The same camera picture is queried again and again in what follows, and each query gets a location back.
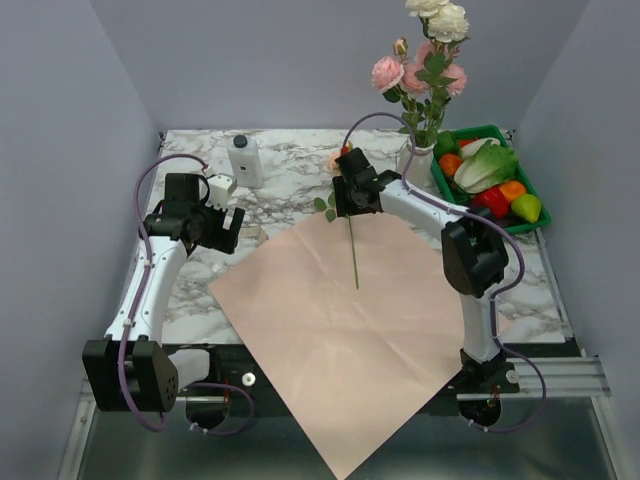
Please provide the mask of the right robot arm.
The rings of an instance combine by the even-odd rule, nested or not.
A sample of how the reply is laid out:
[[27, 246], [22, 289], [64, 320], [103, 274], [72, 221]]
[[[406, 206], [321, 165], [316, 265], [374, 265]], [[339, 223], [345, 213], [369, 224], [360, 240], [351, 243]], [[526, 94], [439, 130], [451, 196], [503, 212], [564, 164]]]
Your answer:
[[415, 190], [397, 172], [378, 173], [359, 148], [343, 149], [336, 165], [339, 175], [333, 188], [339, 217], [384, 213], [440, 237], [443, 272], [460, 295], [463, 313], [460, 379], [471, 391], [485, 390], [505, 363], [491, 295], [504, 280], [509, 262], [491, 212], [459, 210]]

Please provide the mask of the white rose stem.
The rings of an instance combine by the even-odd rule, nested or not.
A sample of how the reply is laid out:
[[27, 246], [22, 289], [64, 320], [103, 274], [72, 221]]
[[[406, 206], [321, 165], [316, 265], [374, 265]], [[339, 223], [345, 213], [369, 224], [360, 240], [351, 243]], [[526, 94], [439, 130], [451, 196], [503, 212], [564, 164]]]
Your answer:
[[[460, 52], [460, 45], [468, 39], [469, 33], [469, 22], [464, 7], [451, 1], [407, 1], [405, 8], [410, 16], [420, 21], [425, 41], [436, 40], [449, 46], [456, 44]], [[425, 96], [421, 97], [419, 102], [423, 105], [424, 100]], [[417, 145], [426, 148], [428, 146], [424, 147], [419, 138], [421, 128], [420, 122], [417, 129], [412, 131]]]

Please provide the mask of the pink wrapping paper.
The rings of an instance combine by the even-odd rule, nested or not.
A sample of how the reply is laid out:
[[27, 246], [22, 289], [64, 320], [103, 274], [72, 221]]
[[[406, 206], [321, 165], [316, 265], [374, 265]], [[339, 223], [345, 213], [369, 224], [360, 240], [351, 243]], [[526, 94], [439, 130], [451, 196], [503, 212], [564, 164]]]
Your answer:
[[211, 284], [232, 327], [339, 479], [460, 369], [457, 292], [401, 219], [313, 215]]

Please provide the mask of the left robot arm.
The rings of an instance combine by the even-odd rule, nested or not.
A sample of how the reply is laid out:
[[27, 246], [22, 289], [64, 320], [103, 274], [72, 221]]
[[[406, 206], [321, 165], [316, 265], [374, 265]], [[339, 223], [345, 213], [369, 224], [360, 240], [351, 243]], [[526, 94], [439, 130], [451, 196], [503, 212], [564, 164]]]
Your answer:
[[163, 322], [178, 273], [199, 247], [232, 254], [244, 218], [228, 210], [231, 175], [169, 173], [164, 197], [144, 218], [138, 259], [120, 309], [101, 340], [86, 342], [82, 361], [100, 410], [168, 412], [180, 390], [214, 393], [220, 368], [201, 349], [168, 354]]

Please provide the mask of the cream ribbon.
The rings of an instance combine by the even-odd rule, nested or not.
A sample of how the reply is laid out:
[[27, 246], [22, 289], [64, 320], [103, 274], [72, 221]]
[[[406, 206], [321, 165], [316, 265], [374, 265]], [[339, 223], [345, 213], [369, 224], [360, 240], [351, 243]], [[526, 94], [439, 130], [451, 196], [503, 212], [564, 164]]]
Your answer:
[[266, 231], [259, 226], [242, 227], [239, 231], [236, 246], [230, 252], [223, 252], [222, 250], [214, 249], [213, 247], [205, 247], [203, 245], [187, 248], [182, 240], [171, 240], [169, 237], [165, 236], [152, 236], [149, 238], [149, 251], [146, 243], [143, 240], [140, 240], [138, 246], [138, 257], [141, 261], [157, 263], [164, 257], [175, 255], [176, 252], [178, 255], [188, 257], [195, 250], [209, 250], [223, 255], [234, 255], [238, 254], [245, 245], [249, 243], [259, 245], [268, 239], [269, 236]]

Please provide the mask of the pink rose stem with bud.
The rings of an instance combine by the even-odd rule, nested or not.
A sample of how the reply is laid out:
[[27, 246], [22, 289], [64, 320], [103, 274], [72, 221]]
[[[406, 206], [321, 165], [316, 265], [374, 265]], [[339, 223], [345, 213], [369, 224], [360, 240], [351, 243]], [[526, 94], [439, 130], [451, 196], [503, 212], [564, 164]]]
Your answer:
[[405, 37], [393, 42], [392, 51], [391, 55], [374, 64], [371, 85], [387, 102], [402, 105], [402, 118], [415, 131], [425, 110], [419, 99], [426, 95], [428, 85], [416, 77], [422, 66], [410, 59], [409, 43]]

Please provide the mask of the peach rose stem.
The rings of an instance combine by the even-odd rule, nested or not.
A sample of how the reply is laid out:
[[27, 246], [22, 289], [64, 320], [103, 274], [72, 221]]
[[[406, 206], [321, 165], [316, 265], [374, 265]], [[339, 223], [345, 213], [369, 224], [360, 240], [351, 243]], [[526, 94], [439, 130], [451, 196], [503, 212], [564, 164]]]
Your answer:
[[[337, 164], [337, 159], [340, 156], [342, 156], [342, 155], [344, 155], [346, 153], [349, 153], [352, 149], [353, 149], [352, 143], [348, 142], [346, 146], [343, 146], [343, 147], [340, 148], [339, 152], [334, 152], [329, 156], [328, 166], [329, 166], [330, 171], [335, 176], [338, 176], [340, 174], [339, 168], [338, 168], [338, 164]], [[329, 196], [327, 197], [327, 199], [322, 199], [320, 197], [316, 197], [313, 200], [313, 205], [314, 205], [315, 211], [316, 212], [322, 212], [324, 214], [326, 220], [329, 223], [333, 222], [334, 220], [336, 220], [338, 218], [335, 191], [332, 191], [329, 194]], [[352, 224], [352, 220], [351, 220], [351, 216], [350, 215], [346, 215], [345, 219], [346, 219], [346, 222], [347, 222], [347, 225], [348, 225], [348, 233], [349, 233], [349, 242], [350, 242], [351, 257], [352, 257], [352, 264], [353, 264], [355, 288], [359, 289], [360, 288], [360, 281], [359, 281], [359, 273], [358, 273], [358, 265], [357, 265], [356, 245], [355, 245], [353, 224]]]

